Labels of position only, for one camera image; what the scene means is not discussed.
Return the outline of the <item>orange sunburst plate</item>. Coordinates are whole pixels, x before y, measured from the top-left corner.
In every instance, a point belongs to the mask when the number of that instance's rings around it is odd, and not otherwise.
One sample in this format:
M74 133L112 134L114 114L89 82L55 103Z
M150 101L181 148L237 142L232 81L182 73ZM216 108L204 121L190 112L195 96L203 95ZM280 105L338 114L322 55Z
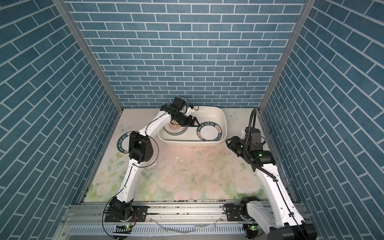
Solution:
M188 127L183 127L175 120L171 120L166 126L164 126L164 130L167 134L172 136L179 136L183 134Z

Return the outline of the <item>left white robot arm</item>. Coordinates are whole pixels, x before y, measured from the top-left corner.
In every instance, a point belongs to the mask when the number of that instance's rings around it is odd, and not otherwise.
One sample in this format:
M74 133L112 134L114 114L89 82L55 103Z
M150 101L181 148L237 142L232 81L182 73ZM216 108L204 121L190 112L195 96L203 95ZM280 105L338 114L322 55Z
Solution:
M154 136L171 121L176 121L182 127L197 127L198 120L192 116L194 112L196 110L192 107L187 107L184 111L164 105L156 117L141 130L130 131L120 137L117 148L119 152L128 154L128 168L118 192L108 200L104 214L117 222L133 219L132 202L136 184L142 170L151 165L149 161L155 153L152 146Z

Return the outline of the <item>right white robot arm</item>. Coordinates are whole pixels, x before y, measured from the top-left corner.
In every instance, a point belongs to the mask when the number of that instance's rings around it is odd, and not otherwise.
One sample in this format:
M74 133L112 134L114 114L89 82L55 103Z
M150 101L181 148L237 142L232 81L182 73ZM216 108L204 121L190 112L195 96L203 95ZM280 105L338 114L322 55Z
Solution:
M265 210L257 197L242 198L242 215L253 219L263 229L268 240L316 240L317 230L295 207L281 180L278 166L270 151L234 136L226 140L227 147L243 158L257 173L267 194L272 212Z

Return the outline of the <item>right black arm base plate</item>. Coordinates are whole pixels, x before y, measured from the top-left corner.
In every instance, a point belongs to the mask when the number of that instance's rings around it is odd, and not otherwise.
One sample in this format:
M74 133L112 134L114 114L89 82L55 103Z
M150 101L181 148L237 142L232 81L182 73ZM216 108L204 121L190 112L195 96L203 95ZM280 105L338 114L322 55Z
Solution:
M239 205L225 204L225 205L223 205L222 208L226 214L227 221L229 221L229 222L248 221L249 220L242 214L242 209Z

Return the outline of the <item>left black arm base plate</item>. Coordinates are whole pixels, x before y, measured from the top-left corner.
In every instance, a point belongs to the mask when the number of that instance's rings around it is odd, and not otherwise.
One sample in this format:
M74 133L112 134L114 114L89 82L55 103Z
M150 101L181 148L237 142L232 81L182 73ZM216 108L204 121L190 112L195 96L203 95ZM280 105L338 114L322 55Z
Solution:
M145 222L148 213L148 208L148 206L132 206L127 219L121 219L118 217L117 214L113 214L112 211L105 210L104 221L107 223Z

